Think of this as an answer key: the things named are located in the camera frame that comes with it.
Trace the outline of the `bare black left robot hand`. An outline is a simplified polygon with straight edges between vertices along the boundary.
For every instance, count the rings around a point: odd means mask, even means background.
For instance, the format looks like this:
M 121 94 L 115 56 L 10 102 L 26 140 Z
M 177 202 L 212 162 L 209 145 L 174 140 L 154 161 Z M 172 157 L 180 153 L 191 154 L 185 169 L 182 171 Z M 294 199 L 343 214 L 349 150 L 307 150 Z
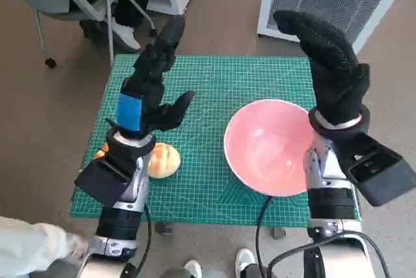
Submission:
M 176 61 L 178 47 L 185 30 L 184 16 L 174 16 L 163 27 L 152 44 L 148 44 L 134 63 L 134 72 L 123 80 L 116 121 L 112 122 L 126 138 L 141 139 L 153 131 L 178 128 L 195 93 L 187 91 L 173 104 L 162 103 L 163 74 Z

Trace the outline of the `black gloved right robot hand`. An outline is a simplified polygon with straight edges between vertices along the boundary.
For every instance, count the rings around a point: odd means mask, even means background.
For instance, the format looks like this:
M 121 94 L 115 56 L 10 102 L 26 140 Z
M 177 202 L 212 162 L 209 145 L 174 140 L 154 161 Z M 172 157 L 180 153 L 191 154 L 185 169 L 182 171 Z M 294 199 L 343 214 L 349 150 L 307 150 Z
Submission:
M 280 32 L 299 39 L 309 58 L 320 115 L 332 125 L 358 118 L 370 85 L 370 66 L 359 62 L 344 33 L 307 12 L 277 10 L 273 17 Z

